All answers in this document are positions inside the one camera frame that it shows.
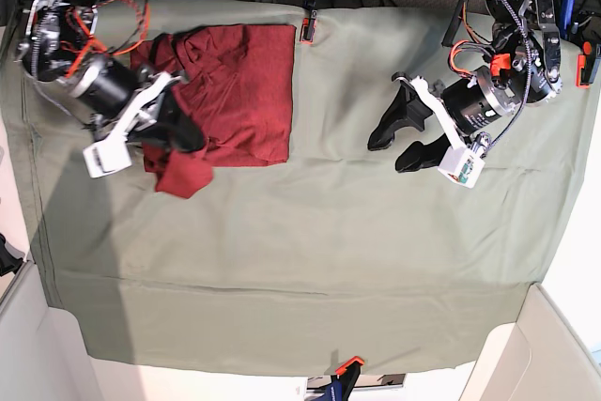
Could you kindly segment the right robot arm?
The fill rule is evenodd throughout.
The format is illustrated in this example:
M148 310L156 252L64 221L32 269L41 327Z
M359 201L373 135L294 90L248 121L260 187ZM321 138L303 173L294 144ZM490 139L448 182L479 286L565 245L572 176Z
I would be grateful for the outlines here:
M171 100L172 87L188 70L176 72L142 70L135 73L121 65L118 54L131 54L147 40L148 1L132 1L136 11L134 44L108 47L95 36L97 9L104 0L35 0L28 25L18 47L17 59L34 85L61 84L67 96L91 109L83 124L92 143L84 148L87 158L100 158L105 173L129 165L129 145L149 144L162 150L194 153L218 146L232 148L232 140L244 127L228 117L221 127L206 120L195 121L180 104Z

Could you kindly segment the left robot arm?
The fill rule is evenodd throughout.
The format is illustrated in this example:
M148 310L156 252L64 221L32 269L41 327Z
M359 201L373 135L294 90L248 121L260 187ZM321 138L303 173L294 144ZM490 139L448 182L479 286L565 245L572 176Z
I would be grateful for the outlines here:
M554 0L458 0L441 44L449 50L447 66L457 81L430 84L397 72L393 79L399 90L368 147L388 146L404 128L422 131L433 116L441 137L409 145L395 162L396 172L436 167L468 185L500 141L486 128L506 117L503 131L508 132L527 105L562 90Z

